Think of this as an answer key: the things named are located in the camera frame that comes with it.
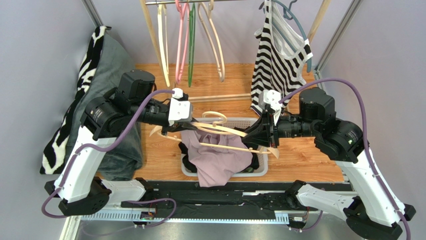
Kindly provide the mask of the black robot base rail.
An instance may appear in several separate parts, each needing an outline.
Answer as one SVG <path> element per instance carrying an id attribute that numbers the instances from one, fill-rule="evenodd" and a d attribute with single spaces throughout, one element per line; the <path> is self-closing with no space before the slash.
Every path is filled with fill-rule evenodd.
<path id="1" fill-rule="evenodd" d="M 295 184 L 289 182 L 229 182 L 201 187 L 193 181 L 142 181 L 146 193 L 136 200 L 119 200 L 118 208 L 141 211 L 134 223 L 144 219 L 214 222 L 274 221 L 279 211 L 299 211 L 302 222 L 288 220 L 293 228 L 305 226 L 316 208 L 297 201 Z"/>

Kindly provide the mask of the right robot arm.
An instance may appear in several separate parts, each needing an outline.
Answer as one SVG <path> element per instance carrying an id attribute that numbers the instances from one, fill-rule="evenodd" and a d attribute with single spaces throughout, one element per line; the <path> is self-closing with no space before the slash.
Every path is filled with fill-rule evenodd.
<path id="1" fill-rule="evenodd" d="M 243 143 L 277 147 L 282 138 L 313 137 L 315 147 L 335 162 L 348 177 L 357 195 L 354 197 L 318 189 L 296 180 L 285 191 L 291 208 L 314 208 L 346 222 L 367 240 L 396 240 L 403 230 L 400 221 L 416 214 L 379 181 L 378 167 L 369 162 L 372 152 L 364 141 L 362 129 L 351 121 L 336 117 L 335 100 L 320 88 L 299 94 L 299 113 L 274 118 L 267 107 L 259 119 L 245 130 Z"/>

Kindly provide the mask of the pink plastic hanger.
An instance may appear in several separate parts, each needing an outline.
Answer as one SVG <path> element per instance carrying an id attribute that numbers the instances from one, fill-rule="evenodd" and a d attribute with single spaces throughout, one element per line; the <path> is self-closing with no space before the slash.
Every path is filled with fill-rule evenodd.
<path id="1" fill-rule="evenodd" d="M 189 40 L 189 23 L 186 19 L 189 18 L 189 3 L 181 3 L 179 0 L 175 1 L 176 9 L 179 13 L 179 32 L 177 41 L 177 55 L 175 67 L 175 82 L 180 84 L 185 68 L 185 61 Z"/>

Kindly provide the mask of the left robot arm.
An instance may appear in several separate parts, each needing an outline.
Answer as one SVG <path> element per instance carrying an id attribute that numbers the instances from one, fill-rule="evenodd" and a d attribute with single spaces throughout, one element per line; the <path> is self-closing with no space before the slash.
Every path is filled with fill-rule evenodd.
<path id="1" fill-rule="evenodd" d="M 154 97 L 155 76 L 144 70 L 125 72 L 118 87 L 91 100 L 80 119 L 76 144 L 55 181 L 45 184 L 49 198 L 59 198 L 60 217 L 92 215 L 107 205 L 149 205 L 142 179 L 110 181 L 96 172 L 105 154 L 116 148 L 137 123 L 155 125 L 163 134 L 194 130 L 193 105 L 180 88 L 164 104 Z"/>

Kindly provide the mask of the light wooden hanger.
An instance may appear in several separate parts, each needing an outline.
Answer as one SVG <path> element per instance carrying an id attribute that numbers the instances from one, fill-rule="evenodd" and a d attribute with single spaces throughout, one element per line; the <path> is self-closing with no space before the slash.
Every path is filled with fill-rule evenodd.
<path id="1" fill-rule="evenodd" d="M 225 124 L 227 122 L 227 117 L 220 113 L 220 112 L 216 112 L 216 111 L 207 111 L 203 113 L 203 117 L 206 115 L 216 115 L 221 117 L 221 120 L 217 120 L 217 121 L 213 121 L 212 123 L 204 123 L 204 122 L 193 122 L 192 124 L 195 126 L 196 130 L 202 130 L 204 132 L 207 133 L 211 133 L 211 134 L 218 134 L 218 135 L 236 135 L 239 137 L 246 137 L 248 134 L 243 132 L 243 131 L 239 131 L 236 130 L 234 128 L 229 128 L 229 127 L 225 127 L 223 126 L 223 124 Z M 178 138 L 176 135 L 174 136 L 168 136 L 166 133 L 162 133 L 162 127 L 161 126 L 155 126 L 151 132 L 149 133 L 149 136 L 151 137 L 152 135 L 156 134 L 162 138 L 165 139 L 169 139 L 172 141 L 176 141 L 176 142 L 182 142 L 182 139 Z M 211 147 L 211 148 L 220 148 L 220 149 L 229 149 L 229 150 L 234 150 L 234 151 L 241 151 L 241 152 L 250 152 L 250 153 L 256 153 L 256 154 L 272 154 L 273 156 L 275 156 L 277 159 L 280 156 L 280 151 L 276 148 L 273 147 L 264 147 L 264 146 L 260 146 L 260 144 L 258 143 L 258 145 L 260 146 L 260 150 L 257 149 L 252 149 L 252 148 L 241 148 L 241 147 L 234 147 L 234 146 L 228 146 L 228 145 L 220 145 L 220 144 L 211 144 L 211 143 L 200 143 L 201 146 L 206 146 L 206 147 Z"/>

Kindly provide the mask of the black white striped tank top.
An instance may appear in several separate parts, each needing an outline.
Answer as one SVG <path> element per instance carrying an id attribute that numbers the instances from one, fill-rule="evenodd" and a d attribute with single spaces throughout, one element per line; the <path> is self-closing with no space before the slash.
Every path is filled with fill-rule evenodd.
<path id="1" fill-rule="evenodd" d="M 250 108 L 257 115 L 263 111 L 259 101 L 264 90 L 285 97 L 307 83 L 302 71 L 313 57 L 309 40 L 289 25 L 276 2 L 264 1 L 263 11 L 263 26 L 254 33 L 259 43 L 250 87 Z"/>

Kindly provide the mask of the cream wooden hanger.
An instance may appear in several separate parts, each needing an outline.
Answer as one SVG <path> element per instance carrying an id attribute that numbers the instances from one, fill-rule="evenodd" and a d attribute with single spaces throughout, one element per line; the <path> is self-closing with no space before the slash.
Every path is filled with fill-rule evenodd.
<path id="1" fill-rule="evenodd" d="M 167 28 L 167 6 L 157 6 L 158 43 L 160 53 L 161 70 L 167 87 L 171 86 L 169 77 L 169 53 L 168 53 L 168 28 Z"/>

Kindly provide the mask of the cream plastic hanger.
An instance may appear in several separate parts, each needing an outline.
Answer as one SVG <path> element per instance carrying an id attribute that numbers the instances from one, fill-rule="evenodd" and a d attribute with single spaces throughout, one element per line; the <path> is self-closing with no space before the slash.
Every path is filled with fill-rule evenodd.
<path id="1" fill-rule="evenodd" d="M 212 11 L 214 9 L 215 2 L 213 0 L 208 1 L 208 5 L 204 2 L 199 2 L 197 5 L 198 19 L 204 29 L 204 32 L 209 41 L 213 56 L 216 63 L 216 71 L 221 82 L 224 82 L 226 78 L 225 61 L 223 56 L 223 50 L 219 35 L 217 33 L 213 18 Z"/>

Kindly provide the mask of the green plastic hanger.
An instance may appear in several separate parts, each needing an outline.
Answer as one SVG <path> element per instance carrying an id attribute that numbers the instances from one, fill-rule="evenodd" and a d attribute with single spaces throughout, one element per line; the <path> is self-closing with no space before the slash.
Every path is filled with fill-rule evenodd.
<path id="1" fill-rule="evenodd" d="M 196 4 L 193 3 L 189 12 L 189 57 L 188 57 L 188 86 L 192 86 L 195 62 L 195 35 L 196 35 Z"/>

